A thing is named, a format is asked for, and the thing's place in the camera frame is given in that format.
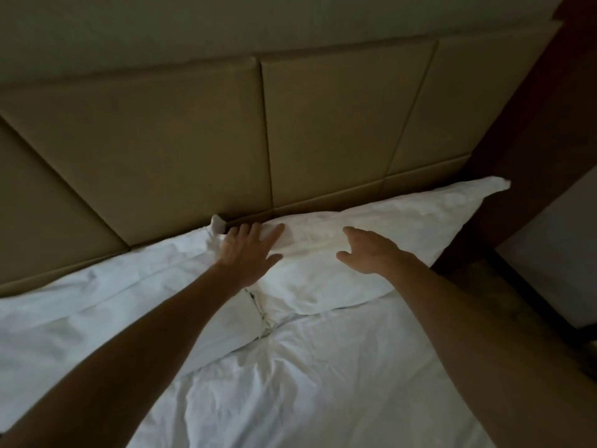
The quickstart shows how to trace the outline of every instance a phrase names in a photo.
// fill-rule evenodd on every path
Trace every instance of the person's right hand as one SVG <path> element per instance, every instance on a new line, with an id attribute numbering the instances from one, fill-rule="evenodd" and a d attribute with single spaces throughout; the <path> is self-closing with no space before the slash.
<path id="1" fill-rule="evenodd" d="M 348 238 L 352 252 L 339 251 L 336 257 L 357 272 L 384 275 L 396 267 L 397 262 L 414 256 L 400 250 L 390 239 L 373 231 L 364 231 L 352 226 L 346 226 L 342 231 Z"/>

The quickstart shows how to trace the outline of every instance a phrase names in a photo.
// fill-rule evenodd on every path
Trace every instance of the person's left hand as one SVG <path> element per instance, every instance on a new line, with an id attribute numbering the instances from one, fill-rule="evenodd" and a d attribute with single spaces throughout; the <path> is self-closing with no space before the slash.
<path id="1" fill-rule="evenodd" d="M 254 284 L 282 259 L 281 254 L 269 255 L 269 251 L 284 227 L 284 224 L 277 225 L 263 240 L 259 240 L 261 223 L 253 223 L 251 227 L 244 223 L 240 228 L 230 228 L 215 266 L 227 269 L 241 288 Z"/>

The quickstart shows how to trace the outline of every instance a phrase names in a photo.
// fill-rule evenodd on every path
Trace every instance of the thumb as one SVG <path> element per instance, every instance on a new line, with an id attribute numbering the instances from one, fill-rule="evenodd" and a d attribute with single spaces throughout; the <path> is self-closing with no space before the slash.
<path id="1" fill-rule="evenodd" d="M 336 253 L 336 259 L 348 265 L 352 260 L 352 255 L 348 251 L 339 251 Z"/>
<path id="2" fill-rule="evenodd" d="M 282 259 L 284 257 L 284 255 L 282 254 L 273 254 L 271 256 L 268 256 L 267 259 L 265 259 L 265 264 L 267 266 L 267 270 L 270 270 L 274 265 L 276 265 L 280 259 Z"/>

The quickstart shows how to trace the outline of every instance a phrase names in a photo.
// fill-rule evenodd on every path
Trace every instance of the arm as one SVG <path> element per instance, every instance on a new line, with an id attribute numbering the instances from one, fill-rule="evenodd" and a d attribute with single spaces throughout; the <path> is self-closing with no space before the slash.
<path id="1" fill-rule="evenodd" d="M 595 446 L 597 385 L 568 358 L 487 312 L 391 240 L 344 232 L 352 254 L 337 258 L 398 290 L 498 448 Z"/>
<path id="2" fill-rule="evenodd" d="M 218 309 L 281 258 L 284 230 L 259 240 L 258 223 L 232 228 L 217 263 L 87 357 L 0 440 L 9 447 L 124 447 L 174 379 Z"/>

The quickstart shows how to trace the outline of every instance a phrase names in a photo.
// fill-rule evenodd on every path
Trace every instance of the hand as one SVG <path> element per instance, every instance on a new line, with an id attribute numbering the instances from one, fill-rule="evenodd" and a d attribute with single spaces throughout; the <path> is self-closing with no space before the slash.
<path id="1" fill-rule="evenodd" d="M 277 225 L 263 240 L 259 240 L 261 223 L 253 223 L 251 227 L 244 223 L 240 229 L 231 228 L 222 242 L 215 267 L 225 269 L 230 279 L 238 280 L 240 288 L 254 284 L 282 259 L 281 254 L 269 255 L 269 251 L 284 227 L 284 224 Z"/>
<path id="2" fill-rule="evenodd" d="M 412 253 L 402 251 L 390 239 L 373 231 L 346 226 L 342 229 L 352 253 L 339 251 L 336 257 L 354 271 L 379 273 L 384 276 L 401 260 L 415 259 Z"/>

